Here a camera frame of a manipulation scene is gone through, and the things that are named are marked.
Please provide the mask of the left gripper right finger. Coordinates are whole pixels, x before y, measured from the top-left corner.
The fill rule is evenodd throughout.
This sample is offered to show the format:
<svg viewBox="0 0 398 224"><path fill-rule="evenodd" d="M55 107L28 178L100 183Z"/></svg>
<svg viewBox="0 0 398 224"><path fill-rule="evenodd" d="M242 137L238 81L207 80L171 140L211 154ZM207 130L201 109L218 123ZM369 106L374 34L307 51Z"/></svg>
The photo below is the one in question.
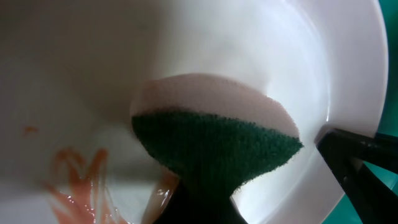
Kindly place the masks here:
<svg viewBox="0 0 398 224"><path fill-rule="evenodd" d="M397 223L397 195L365 165L397 173L397 137L329 129L316 147L363 223Z"/></svg>

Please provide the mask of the white plate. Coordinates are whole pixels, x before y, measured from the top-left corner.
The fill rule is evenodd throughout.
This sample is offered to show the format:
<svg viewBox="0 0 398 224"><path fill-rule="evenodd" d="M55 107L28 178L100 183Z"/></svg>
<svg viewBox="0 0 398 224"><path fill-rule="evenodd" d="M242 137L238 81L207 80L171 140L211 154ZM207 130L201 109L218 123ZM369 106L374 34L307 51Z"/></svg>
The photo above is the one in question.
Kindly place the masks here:
<svg viewBox="0 0 398 224"><path fill-rule="evenodd" d="M317 151L375 135L388 80L377 1L2 1L1 222L142 223L165 170L131 132L143 84L186 73L280 102L303 149L240 187L249 223L321 223L343 196Z"/></svg>

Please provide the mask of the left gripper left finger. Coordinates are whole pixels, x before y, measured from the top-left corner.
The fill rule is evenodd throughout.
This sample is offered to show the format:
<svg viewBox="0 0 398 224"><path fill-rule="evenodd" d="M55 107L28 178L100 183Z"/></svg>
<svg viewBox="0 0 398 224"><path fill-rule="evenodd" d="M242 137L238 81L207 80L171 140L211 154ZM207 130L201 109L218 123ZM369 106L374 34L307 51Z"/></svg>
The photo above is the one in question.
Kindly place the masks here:
<svg viewBox="0 0 398 224"><path fill-rule="evenodd" d="M192 197L186 186L177 185L166 208L153 224L247 224L230 198L217 202Z"/></svg>

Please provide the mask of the green and white sponge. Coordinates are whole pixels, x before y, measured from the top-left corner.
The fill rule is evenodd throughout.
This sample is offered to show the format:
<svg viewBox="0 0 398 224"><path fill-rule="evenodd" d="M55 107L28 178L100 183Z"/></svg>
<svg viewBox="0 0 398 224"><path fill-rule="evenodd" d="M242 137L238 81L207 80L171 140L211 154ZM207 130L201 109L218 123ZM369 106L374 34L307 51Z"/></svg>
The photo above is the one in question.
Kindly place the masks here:
<svg viewBox="0 0 398 224"><path fill-rule="evenodd" d="M131 113L148 154L196 198L225 200L302 148L277 101L222 77L188 74L147 82Z"/></svg>

